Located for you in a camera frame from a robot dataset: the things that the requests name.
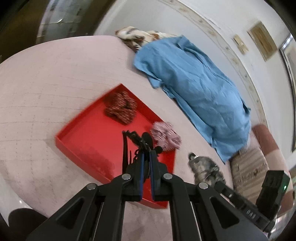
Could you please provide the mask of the grey sheer scrunchie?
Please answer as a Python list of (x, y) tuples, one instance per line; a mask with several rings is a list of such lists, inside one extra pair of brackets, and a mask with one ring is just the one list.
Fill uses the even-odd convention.
[(209, 157), (196, 156), (193, 152), (189, 153), (189, 167), (194, 173), (195, 184), (206, 182), (209, 186), (214, 187), (219, 181), (226, 183), (223, 173), (219, 166)]

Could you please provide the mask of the black rhinestone hair claw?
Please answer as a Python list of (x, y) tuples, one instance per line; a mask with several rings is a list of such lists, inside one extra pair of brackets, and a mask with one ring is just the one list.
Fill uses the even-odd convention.
[[(143, 160), (143, 182), (147, 180), (150, 176), (149, 167), (149, 152), (154, 150), (157, 157), (163, 152), (163, 148), (160, 146), (154, 146), (151, 135), (148, 132), (144, 132), (140, 137), (136, 131), (122, 131), (123, 137), (123, 157), (122, 157), (122, 173), (128, 173), (135, 167), (135, 164), (142, 161), (142, 154), (148, 154), (147, 160)], [(132, 158), (132, 152), (128, 154), (128, 143), (127, 139), (130, 139), (138, 149), (134, 152), (134, 157)]]

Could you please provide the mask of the pink brown pillow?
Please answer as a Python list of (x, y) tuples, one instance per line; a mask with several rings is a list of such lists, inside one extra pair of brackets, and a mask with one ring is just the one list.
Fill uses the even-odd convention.
[[(269, 129), (265, 125), (255, 125), (252, 127), (252, 131), (267, 161), (269, 170), (283, 170), (291, 178), (285, 158)], [(294, 199), (295, 194), (292, 180), (290, 179), (290, 182), (286, 188), (286, 193), (281, 201), (281, 208), (278, 212), (278, 216), (282, 216), (292, 209)]]

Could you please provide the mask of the striped floral pillow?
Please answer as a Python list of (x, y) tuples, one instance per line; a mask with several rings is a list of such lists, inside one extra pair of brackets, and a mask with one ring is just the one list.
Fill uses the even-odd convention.
[(230, 161), (233, 188), (253, 204), (262, 189), (267, 171), (267, 161), (260, 148), (253, 148)]

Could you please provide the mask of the red tray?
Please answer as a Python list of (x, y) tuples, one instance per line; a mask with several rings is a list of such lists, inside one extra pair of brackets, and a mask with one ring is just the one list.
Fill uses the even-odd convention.
[[(127, 92), (137, 103), (132, 123), (124, 125), (105, 114), (105, 108), (116, 93)], [(152, 124), (161, 121), (148, 106), (123, 84), (95, 100), (56, 135), (56, 147), (73, 163), (102, 184), (122, 173), (122, 132), (149, 132)]]

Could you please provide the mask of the red white plaid scrunchie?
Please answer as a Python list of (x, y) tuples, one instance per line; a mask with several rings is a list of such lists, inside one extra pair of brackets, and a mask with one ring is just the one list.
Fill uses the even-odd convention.
[(152, 139), (163, 151), (179, 149), (182, 143), (181, 137), (174, 131), (170, 123), (156, 121), (151, 128)]

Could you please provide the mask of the dark red dotted scrunchie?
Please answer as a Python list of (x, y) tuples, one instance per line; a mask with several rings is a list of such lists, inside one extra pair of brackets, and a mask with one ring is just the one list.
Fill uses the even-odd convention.
[(137, 102), (126, 91), (115, 93), (109, 105), (105, 108), (105, 114), (116, 118), (121, 123), (128, 125), (136, 116)]

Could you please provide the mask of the gold framed picture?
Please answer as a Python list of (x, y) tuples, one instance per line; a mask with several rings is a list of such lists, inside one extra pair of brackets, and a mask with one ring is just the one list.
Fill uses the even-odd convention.
[(268, 61), (278, 50), (273, 38), (261, 21), (258, 21), (247, 32), (259, 49), (264, 61)]

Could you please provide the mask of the blue cloth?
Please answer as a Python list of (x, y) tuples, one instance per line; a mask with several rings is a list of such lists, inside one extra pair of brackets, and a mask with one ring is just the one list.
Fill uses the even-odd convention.
[(246, 146), (250, 108), (235, 84), (185, 36), (144, 45), (133, 64), (174, 99), (223, 162)]

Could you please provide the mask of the floral brown white cloth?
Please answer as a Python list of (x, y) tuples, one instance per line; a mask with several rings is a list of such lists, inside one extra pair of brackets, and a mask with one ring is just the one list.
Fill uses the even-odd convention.
[(117, 30), (115, 31), (115, 35), (135, 53), (150, 42), (164, 38), (176, 37), (176, 35), (162, 33), (159, 31), (145, 32), (133, 26), (124, 27), (120, 30)]

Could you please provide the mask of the wooden glass door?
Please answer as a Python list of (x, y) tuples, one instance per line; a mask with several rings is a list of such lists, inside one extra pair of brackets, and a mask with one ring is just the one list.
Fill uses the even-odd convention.
[(93, 35), (113, 3), (1, 0), (1, 61), (44, 42)]

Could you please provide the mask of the beige wall switch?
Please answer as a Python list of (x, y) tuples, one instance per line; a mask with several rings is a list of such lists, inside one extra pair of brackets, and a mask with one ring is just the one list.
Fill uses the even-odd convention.
[(233, 36), (233, 41), (236, 44), (238, 50), (241, 52), (241, 54), (245, 55), (249, 51), (248, 47), (245, 45), (245, 43), (238, 35)]

